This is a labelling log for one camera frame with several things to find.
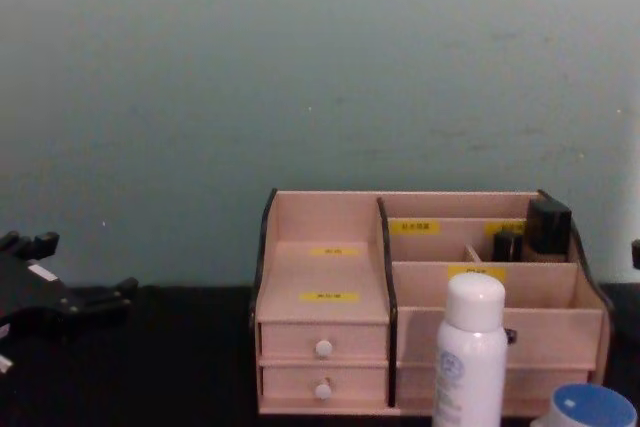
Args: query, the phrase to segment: black desk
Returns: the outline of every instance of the black desk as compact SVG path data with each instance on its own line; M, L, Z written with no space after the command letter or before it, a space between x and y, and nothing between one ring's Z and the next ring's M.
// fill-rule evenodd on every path
M254 412L249 289L139 291L126 325L68 345L2 345L0 427L430 425L426 419L262 417ZM507 427L524 427L510 421Z

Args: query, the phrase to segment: white sticker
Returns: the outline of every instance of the white sticker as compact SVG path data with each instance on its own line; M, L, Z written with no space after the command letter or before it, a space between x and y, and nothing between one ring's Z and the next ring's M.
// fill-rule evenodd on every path
M34 274L42 277L44 280L48 280L49 282L51 282L52 280L58 280L58 278L54 274L38 264L30 265L29 270Z
M2 355L0 355L0 372L1 373L6 374L12 365L13 365L13 362L11 362L6 357L3 357Z

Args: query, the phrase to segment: yellow label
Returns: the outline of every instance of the yellow label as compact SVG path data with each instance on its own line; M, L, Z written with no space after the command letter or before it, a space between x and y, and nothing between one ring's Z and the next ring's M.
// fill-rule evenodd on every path
M498 279L504 284L507 280L507 269L500 266L484 266L480 264L468 265L468 264L451 264L449 265L449 279L458 274L464 274L466 272L476 272L478 274L490 275L494 279Z
M439 234L440 222L431 219L392 219L389 221L392 235Z
M357 292L304 292L300 294L302 302L359 302Z
M358 249L326 247L311 249L311 255L358 255Z
M484 225L484 232L487 235L495 235L501 230L508 230L514 234L524 234L526 220L499 220L497 222L487 222Z

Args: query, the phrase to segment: wooden desk organizer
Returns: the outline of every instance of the wooden desk organizer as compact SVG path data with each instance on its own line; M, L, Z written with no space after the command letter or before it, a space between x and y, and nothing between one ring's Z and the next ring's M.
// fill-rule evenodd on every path
M602 383L610 303L575 226L560 262L487 261L493 234L522 230L539 197L274 190L250 307L259 412L431 415L447 282L469 270L504 283L504 325L518 333L505 416L543 414L562 384Z

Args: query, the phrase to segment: drawer knob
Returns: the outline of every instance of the drawer knob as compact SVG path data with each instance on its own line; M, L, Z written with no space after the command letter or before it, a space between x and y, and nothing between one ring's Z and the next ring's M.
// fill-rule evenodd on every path
M328 340L321 340L316 344L316 354L319 357L329 357L333 352L333 345Z
M315 393L316 393L316 398L320 400L327 400L329 397L331 397L331 386L329 385L329 382L326 380L323 380L318 385L316 385Z

